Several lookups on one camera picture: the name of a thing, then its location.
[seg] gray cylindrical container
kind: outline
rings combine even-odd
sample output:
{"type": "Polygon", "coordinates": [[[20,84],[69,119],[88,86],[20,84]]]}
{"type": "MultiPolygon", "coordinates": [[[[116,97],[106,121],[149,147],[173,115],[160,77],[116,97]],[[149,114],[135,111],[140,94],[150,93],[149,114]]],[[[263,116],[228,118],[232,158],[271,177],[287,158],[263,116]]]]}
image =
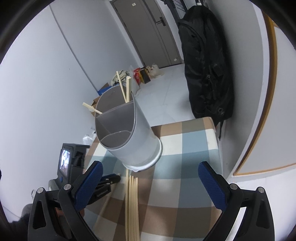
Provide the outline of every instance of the gray cylindrical container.
{"type": "Polygon", "coordinates": [[[137,172],[157,162],[161,142],[133,94],[125,103],[120,86],[114,86],[101,96],[96,109],[103,112],[95,114],[98,139],[125,167],[137,172]]]}

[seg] wooden chopstick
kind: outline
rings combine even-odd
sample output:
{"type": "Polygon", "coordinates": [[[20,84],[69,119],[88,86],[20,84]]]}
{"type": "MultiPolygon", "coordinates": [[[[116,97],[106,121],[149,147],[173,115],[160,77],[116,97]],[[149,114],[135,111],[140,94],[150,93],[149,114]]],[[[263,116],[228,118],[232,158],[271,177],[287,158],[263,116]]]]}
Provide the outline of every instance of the wooden chopstick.
{"type": "Polygon", "coordinates": [[[93,110],[94,112],[97,112],[98,114],[102,114],[102,112],[100,112],[99,110],[96,110],[94,107],[92,107],[91,105],[88,105],[87,103],[82,103],[83,106],[89,108],[90,110],[93,110]]]}
{"type": "Polygon", "coordinates": [[[121,91],[122,91],[122,94],[123,94],[124,101],[127,102],[126,101],[126,95],[125,95],[124,90],[123,90],[123,85],[122,85],[122,82],[121,82],[121,79],[120,79],[120,76],[119,76],[119,72],[116,71],[116,74],[117,74],[117,78],[118,78],[120,88],[121,88],[121,91]]]}
{"type": "Polygon", "coordinates": [[[130,102],[131,96],[131,77],[126,77],[126,102],[130,102]]]}
{"type": "Polygon", "coordinates": [[[131,176],[128,178],[128,240],[133,241],[132,235],[132,208],[131,208],[131,199],[132,199],[132,183],[131,183],[131,176]]]}
{"type": "Polygon", "coordinates": [[[138,196],[138,192],[139,192],[139,189],[138,189],[138,178],[136,178],[136,182],[135,182],[135,210],[136,210],[136,225],[135,225],[135,228],[136,228],[136,241],[140,241],[140,225],[139,225],[139,196],[138,196]]]}
{"type": "Polygon", "coordinates": [[[126,211],[126,239],[128,241],[140,241],[138,178],[134,178],[134,176],[128,177],[126,206],[128,206],[128,208],[126,207],[126,210],[128,210],[126,211]]]}
{"type": "Polygon", "coordinates": [[[128,172],[126,168],[126,208],[125,208],[125,227],[126,227],[126,241],[128,241],[128,172]]]}

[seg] black backpack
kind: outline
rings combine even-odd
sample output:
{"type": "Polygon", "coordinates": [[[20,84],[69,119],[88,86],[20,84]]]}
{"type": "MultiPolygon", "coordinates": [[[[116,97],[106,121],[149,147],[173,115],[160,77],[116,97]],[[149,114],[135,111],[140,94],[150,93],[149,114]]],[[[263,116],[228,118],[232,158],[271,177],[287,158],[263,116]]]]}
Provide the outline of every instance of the black backpack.
{"type": "Polygon", "coordinates": [[[231,65],[222,26],[201,5],[191,7],[179,20],[178,28],[192,113],[195,118],[209,116],[215,126],[219,122],[222,126],[232,116],[234,104],[231,65]]]}

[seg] gray fabric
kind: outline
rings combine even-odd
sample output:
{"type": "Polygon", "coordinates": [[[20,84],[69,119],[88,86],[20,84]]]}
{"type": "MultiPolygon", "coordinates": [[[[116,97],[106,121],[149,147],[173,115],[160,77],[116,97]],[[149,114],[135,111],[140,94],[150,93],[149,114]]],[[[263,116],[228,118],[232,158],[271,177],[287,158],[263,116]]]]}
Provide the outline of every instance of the gray fabric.
{"type": "Polygon", "coordinates": [[[22,215],[21,215],[21,217],[25,216],[26,214],[30,214],[31,213],[31,209],[32,209],[32,203],[27,204],[26,206],[24,206],[24,208],[22,209],[22,215]]]}

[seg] cloth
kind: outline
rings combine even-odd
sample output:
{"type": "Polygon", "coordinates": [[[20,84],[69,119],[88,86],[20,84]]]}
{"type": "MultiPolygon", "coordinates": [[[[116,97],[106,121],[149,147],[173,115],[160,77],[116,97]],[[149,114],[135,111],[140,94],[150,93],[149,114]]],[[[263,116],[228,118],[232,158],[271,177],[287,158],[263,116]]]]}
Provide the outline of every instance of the cloth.
{"type": "Polygon", "coordinates": [[[30,213],[22,216],[19,221],[13,221],[10,226],[17,241],[28,240],[28,226],[29,226],[30,213]]]}
{"type": "MultiPolygon", "coordinates": [[[[194,119],[152,127],[163,145],[157,163],[147,170],[131,172],[139,178],[139,225],[141,241],[200,241],[220,215],[199,177],[197,167],[207,161],[221,173],[221,163],[211,118],[194,119]]],[[[98,140],[86,157],[103,163],[104,175],[120,173],[121,181],[111,195],[102,217],[98,216],[106,196],[87,206],[97,215],[92,228],[102,241],[125,240],[126,168],[98,140]]]]}
{"type": "Polygon", "coordinates": [[[26,206],[24,206],[24,208],[22,209],[22,217],[25,216],[26,214],[31,213],[32,205],[33,205],[32,203],[29,203],[26,206]]]}
{"type": "MultiPolygon", "coordinates": [[[[126,81],[126,76],[128,75],[127,71],[121,70],[119,71],[119,77],[122,81],[126,81]]],[[[110,82],[110,86],[115,86],[116,84],[119,83],[117,75],[113,76],[113,79],[110,82]]]]}

